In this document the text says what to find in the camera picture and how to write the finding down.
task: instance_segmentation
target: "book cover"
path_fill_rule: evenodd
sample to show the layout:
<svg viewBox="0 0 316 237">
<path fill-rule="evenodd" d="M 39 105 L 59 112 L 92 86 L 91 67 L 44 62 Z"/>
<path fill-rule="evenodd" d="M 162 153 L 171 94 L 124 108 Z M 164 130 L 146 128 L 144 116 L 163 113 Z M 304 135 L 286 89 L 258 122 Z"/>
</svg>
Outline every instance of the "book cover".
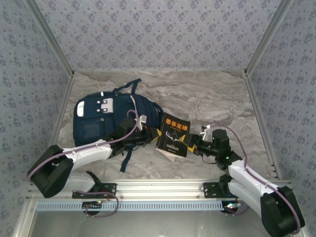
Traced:
<svg viewBox="0 0 316 237">
<path fill-rule="evenodd" d="M 187 146 L 180 138 L 190 132 L 189 121 L 164 113 L 162 119 L 162 135 L 157 141 L 156 149 L 167 157 L 186 157 Z"/>
</svg>

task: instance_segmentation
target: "wall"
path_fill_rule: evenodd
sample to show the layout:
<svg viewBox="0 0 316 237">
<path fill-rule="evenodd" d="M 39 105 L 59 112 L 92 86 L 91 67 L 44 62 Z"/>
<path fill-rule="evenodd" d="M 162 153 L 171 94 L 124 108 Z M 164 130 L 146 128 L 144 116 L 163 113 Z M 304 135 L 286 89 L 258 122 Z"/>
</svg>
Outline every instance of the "wall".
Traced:
<svg viewBox="0 0 316 237">
<path fill-rule="evenodd" d="M 1 0 L 0 9 L 0 236 L 8 237 L 68 76 L 22 0 Z"/>
<path fill-rule="evenodd" d="M 284 178 L 316 236 L 316 2 L 295 0 L 256 67 L 254 84 Z"/>
<path fill-rule="evenodd" d="M 74 70 L 243 69 L 279 0 L 37 0 Z"/>
</svg>

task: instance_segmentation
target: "black bracket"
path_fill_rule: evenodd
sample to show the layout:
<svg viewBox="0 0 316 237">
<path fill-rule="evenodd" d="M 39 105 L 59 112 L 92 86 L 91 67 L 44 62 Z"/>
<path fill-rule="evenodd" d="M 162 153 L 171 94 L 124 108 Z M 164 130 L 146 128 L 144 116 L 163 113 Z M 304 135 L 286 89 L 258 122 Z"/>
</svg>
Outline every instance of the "black bracket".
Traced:
<svg viewBox="0 0 316 237">
<path fill-rule="evenodd" d="M 101 183 L 99 184 L 99 191 L 98 192 L 108 192 L 113 195 L 116 194 L 117 192 L 117 184 L 116 183 Z M 114 199 L 112 196 L 107 196 L 103 194 L 98 194 L 98 195 L 87 195 L 87 194 L 81 194 L 76 191 L 73 191 L 73 199 L 105 199 L 105 198 L 110 198 Z"/>
<path fill-rule="evenodd" d="M 231 193 L 224 194 L 218 183 L 203 183 L 205 198 L 237 198 Z"/>
</svg>

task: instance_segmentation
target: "backpack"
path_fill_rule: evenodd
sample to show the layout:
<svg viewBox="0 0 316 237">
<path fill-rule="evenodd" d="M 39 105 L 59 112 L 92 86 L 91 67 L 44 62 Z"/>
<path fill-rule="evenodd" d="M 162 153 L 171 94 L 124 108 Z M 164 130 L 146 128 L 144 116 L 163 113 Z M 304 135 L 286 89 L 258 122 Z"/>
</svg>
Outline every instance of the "backpack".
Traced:
<svg viewBox="0 0 316 237">
<path fill-rule="evenodd" d="M 141 79 L 133 80 L 112 92 L 100 92 L 87 95 L 80 99 L 74 109 L 73 137 L 75 145 L 82 146 L 107 137 L 126 117 L 128 110 L 135 110 L 139 116 L 146 115 L 146 125 L 160 129 L 163 110 L 155 102 L 142 95 L 136 95 L 135 90 Z M 132 85 L 131 94 L 120 92 Z M 125 172 L 131 157 L 133 146 L 128 147 L 128 153 L 122 163 L 121 172 Z"/>
</svg>

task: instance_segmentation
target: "book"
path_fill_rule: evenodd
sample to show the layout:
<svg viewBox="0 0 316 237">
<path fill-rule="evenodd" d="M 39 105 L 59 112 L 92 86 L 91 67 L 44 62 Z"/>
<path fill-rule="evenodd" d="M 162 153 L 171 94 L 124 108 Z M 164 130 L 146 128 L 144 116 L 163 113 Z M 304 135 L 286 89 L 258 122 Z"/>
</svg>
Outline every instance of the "book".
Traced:
<svg viewBox="0 0 316 237">
<path fill-rule="evenodd" d="M 190 125 L 189 121 L 164 113 L 161 126 L 162 135 L 157 141 L 156 150 L 163 153 L 172 162 L 175 158 L 186 157 L 188 147 L 180 141 L 180 138 L 190 133 Z"/>
</svg>

